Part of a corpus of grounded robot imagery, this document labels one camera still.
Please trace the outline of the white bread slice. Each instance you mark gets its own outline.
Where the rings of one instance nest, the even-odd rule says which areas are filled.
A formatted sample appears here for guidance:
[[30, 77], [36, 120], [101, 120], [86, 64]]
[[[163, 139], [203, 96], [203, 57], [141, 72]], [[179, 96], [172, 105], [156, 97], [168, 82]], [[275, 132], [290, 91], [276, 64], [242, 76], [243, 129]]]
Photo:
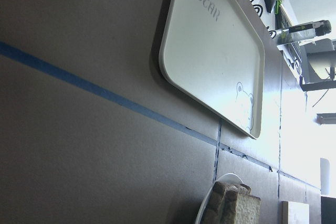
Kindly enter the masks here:
[[261, 199], [230, 190], [225, 195], [220, 223], [259, 223]]

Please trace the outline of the toast with fried egg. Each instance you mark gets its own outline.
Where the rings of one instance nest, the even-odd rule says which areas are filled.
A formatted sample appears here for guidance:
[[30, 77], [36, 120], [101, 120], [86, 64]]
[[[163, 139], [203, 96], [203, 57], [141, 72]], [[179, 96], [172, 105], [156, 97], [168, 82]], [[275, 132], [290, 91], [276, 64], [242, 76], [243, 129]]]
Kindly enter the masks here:
[[225, 204], [225, 194], [227, 191], [236, 191], [249, 195], [251, 188], [245, 184], [229, 184], [216, 182], [206, 209], [203, 213], [201, 223], [219, 223]]

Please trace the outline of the light wooden cutting board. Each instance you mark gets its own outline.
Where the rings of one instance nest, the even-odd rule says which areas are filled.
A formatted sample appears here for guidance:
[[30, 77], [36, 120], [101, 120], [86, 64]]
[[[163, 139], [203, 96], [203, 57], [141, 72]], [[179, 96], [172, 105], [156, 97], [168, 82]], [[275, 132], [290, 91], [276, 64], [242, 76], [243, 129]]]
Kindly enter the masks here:
[[294, 201], [282, 201], [282, 222], [284, 224], [309, 224], [309, 205]]

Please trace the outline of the black keyboard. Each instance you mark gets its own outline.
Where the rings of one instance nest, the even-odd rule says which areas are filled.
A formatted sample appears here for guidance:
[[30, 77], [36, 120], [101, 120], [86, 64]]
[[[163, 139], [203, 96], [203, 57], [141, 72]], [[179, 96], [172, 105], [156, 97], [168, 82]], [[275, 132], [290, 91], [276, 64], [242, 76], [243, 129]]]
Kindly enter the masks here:
[[[279, 12], [276, 15], [276, 21], [277, 21], [277, 28], [278, 29], [284, 29], [291, 26], [291, 22], [285, 13], [285, 10], [282, 6], [279, 7]], [[298, 42], [293, 42], [291, 44], [284, 45], [284, 48], [286, 49], [285, 57], [291, 66], [293, 70], [297, 72], [297, 74], [300, 76], [302, 75], [302, 67], [301, 67], [301, 51], [300, 46]]]

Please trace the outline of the green black tool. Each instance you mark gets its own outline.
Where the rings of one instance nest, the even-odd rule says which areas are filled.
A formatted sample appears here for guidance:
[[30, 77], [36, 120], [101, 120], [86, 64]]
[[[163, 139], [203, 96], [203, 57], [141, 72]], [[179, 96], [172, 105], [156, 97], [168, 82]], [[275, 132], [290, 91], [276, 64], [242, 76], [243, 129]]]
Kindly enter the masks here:
[[275, 15], [279, 14], [280, 5], [282, 3], [281, 0], [264, 0], [264, 2], [268, 13], [271, 13], [272, 10], [274, 10]]

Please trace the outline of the cream bear serving tray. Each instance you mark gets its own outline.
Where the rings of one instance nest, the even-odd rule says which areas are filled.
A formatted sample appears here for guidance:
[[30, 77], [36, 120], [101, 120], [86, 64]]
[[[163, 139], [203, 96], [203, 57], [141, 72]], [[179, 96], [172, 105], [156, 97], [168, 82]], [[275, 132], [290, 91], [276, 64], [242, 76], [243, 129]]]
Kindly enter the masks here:
[[265, 50], [236, 0], [171, 0], [159, 66], [171, 85], [260, 136]]

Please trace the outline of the white round plate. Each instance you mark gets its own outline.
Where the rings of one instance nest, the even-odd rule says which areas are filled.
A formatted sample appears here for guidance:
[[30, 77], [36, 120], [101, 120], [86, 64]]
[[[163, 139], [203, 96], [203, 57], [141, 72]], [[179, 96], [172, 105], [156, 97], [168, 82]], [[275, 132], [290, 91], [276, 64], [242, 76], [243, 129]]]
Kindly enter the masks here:
[[224, 174], [224, 175], [220, 176], [219, 178], [217, 178], [214, 181], [213, 185], [211, 186], [207, 195], [204, 197], [204, 199], [201, 203], [201, 206], [199, 208], [199, 211], [198, 211], [197, 216], [196, 216], [195, 221], [194, 221], [195, 224], [200, 224], [201, 223], [203, 213], [206, 209], [206, 206], [208, 204], [208, 201], [209, 201], [211, 193], [212, 193], [213, 186], [215, 185], [216, 182], [229, 183], [229, 184], [242, 184], [243, 183], [242, 179], [234, 173], [227, 173], [227, 174]]

